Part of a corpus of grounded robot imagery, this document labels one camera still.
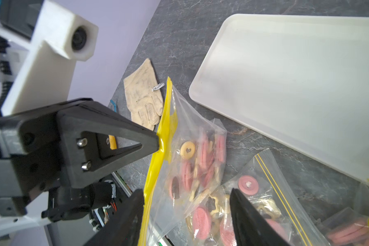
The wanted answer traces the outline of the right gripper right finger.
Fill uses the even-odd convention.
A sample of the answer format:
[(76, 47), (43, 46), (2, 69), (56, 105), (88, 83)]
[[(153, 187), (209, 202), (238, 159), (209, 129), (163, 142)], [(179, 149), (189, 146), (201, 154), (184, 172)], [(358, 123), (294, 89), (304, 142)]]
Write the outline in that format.
[(239, 189), (233, 188), (230, 208), (235, 239), (238, 246), (288, 246), (245, 198)]

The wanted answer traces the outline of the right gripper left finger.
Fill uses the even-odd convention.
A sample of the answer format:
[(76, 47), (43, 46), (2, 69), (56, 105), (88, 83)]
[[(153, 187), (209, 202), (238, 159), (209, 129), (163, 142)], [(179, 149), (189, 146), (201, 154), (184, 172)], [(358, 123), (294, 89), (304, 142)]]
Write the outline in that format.
[(143, 190), (137, 189), (120, 204), (112, 219), (96, 233), (86, 246), (138, 245), (144, 209)]

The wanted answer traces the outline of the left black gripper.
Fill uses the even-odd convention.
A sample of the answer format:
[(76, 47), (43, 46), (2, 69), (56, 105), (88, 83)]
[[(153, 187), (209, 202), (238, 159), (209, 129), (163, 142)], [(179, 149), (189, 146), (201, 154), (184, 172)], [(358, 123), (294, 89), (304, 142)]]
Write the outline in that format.
[(26, 215), (49, 192), (43, 215), (84, 215), (90, 184), (159, 149), (155, 132), (80, 98), (0, 117), (0, 215)]

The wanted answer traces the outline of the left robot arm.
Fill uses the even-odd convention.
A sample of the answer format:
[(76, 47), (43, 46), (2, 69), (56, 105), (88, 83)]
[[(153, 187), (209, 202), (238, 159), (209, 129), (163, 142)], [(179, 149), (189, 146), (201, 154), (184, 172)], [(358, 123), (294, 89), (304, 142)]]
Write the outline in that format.
[(57, 178), (82, 189), (159, 149), (155, 132), (90, 98), (68, 100), (98, 27), (52, 2), (25, 3), (29, 40), (0, 26), (0, 215), (24, 216)]

